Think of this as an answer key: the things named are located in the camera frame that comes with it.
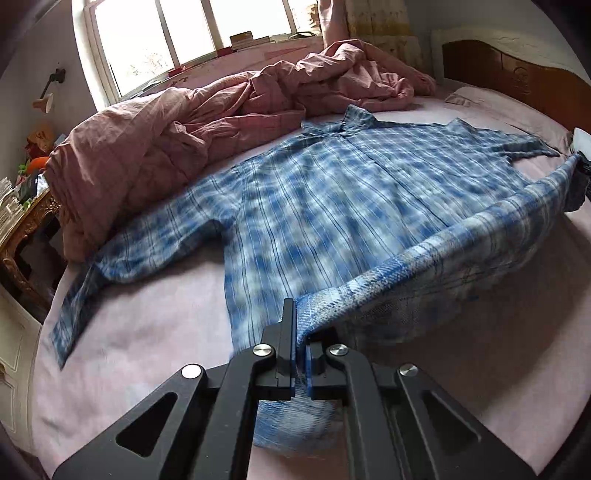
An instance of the white headboard frame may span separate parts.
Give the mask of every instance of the white headboard frame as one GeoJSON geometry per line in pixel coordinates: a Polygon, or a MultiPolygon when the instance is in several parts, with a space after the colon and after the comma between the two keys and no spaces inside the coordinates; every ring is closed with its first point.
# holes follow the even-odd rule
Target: white headboard frame
{"type": "Polygon", "coordinates": [[[459,40],[480,40],[501,52],[543,67],[567,70],[591,85],[589,75],[573,52],[546,43],[537,37],[519,32],[488,27],[460,27],[431,32],[433,73],[443,85],[443,44],[459,40]]]}

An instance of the mattress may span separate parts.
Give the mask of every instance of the mattress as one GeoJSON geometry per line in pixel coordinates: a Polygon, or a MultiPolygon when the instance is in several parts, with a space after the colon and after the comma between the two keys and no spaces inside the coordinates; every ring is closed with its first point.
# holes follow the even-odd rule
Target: mattress
{"type": "MultiPolygon", "coordinates": [[[[415,98],[379,120],[519,130],[479,110],[415,98]]],[[[232,159],[235,164],[284,140],[232,159]]],[[[517,162],[532,179],[564,158],[517,162]]],[[[426,370],[539,472],[557,452],[591,392],[591,205],[559,217],[534,259],[462,314],[371,360],[411,361],[426,370]]],[[[41,331],[33,375],[32,430],[37,456],[56,467],[187,363],[224,364],[232,353],[223,291],[222,247],[215,242],[147,281],[109,286],[63,370],[48,335],[80,270],[70,264],[41,331]]],[[[313,458],[253,448],[248,478],[295,480],[347,475],[344,442],[313,458]]]]}

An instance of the plaid fabric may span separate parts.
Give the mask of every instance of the plaid fabric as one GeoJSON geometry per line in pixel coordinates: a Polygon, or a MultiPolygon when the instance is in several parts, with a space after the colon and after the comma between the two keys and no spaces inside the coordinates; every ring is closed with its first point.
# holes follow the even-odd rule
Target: plaid fabric
{"type": "MultiPolygon", "coordinates": [[[[510,161],[558,155],[529,135],[460,119],[379,122],[354,106],[341,122],[303,127],[109,241],[64,300],[52,332],[59,364],[90,320],[86,299],[218,235],[236,351],[280,318],[285,297],[298,299],[299,347],[333,322],[361,350],[417,335],[452,316],[473,288],[529,259],[561,211],[578,160],[528,186],[510,161]]],[[[332,404],[307,401],[304,384],[295,401],[261,404],[258,444],[313,449],[332,431],[332,404]]]]}

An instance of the screw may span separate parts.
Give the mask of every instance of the screw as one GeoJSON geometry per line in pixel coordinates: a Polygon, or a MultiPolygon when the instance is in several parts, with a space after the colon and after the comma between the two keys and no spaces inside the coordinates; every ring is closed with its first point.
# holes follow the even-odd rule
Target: screw
{"type": "Polygon", "coordinates": [[[252,353],[256,356],[267,356],[270,355],[273,351],[273,347],[271,345],[267,345],[266,343],[259,343],[252,348],[252,353]]]}
{"type": "Polygon", "coordinates": [[[404,364],[398,369],[398,371],[405,377],[416,377],[418,373],[418,367],[413,364],[404,364]]]}
{"type": "Polygon", "coordinates": [[[329,347],[329,352],[332,353],[334,356],[344,356],[349,353],[349,348],[342,343],[336,343],[333,346],[329,347]]]}
{"type": "Polygon", "coordinates": [[[201,367],[195,364],[185,365],[181,370],[181,375],[184,378],[197,378],[201,375],[201,367]]]}

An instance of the patterned curtain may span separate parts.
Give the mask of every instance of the patterned curtain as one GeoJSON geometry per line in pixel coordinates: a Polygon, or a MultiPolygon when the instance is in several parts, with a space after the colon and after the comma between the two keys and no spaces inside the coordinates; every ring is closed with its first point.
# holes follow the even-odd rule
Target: patterned curtain
{"type": "Polygon", "coordinates": [[[408,23],[404,0],[344,0],[351,38],[381,48],[418,70],[424,70],[418,38],[408,23]]]}

